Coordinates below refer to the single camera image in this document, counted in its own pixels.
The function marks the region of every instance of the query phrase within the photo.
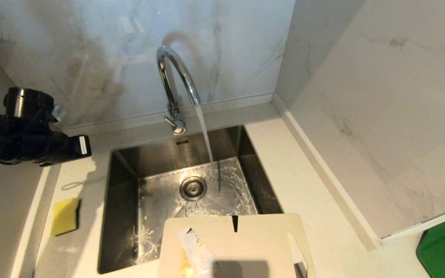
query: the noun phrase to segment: drain strainer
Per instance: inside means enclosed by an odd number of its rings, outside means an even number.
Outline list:
[[[185,179],[180,186],[180,194],[185,200],[196,201],[202,198],[207,191],[207,184],[199,176]]]

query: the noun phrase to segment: yellow sponge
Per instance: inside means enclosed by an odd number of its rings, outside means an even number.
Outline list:
[[[54,204],[51,236],[58,236],[76,230],[76,215],[80,198],[71,198]]]

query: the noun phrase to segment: water stream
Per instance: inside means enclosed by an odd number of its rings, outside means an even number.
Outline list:
[[[212,158],[211,144],[209,143],[209,137],[207,136],[207,127],[205,126],[204,115],[202,113],[202,107],[200,105],[196,105],[195,110],[197,111],[198,120],[200,121],[200,125],[202,126],[202,132],[204,133],[205,145],[207,145],[207,151],[209,152],[209,158],[210,158],[211,162],[214,162],[214,159]]]

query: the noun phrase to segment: sink basin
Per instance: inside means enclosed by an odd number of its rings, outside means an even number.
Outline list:
[[[99,273],[159,257],[173,217],[282,213],[242,126],[113,151]]]

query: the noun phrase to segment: cutting board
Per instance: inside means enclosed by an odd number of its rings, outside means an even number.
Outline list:
[[[215,278],[295,278],[288,233],[307,264],[307,277],[316,278],[303,223],[297,214],[239,216],[237,232],[231,216],[166,220],[158,278],[178,278],[182,244],[178,233],[190,227],[212,252],[221,268]]]

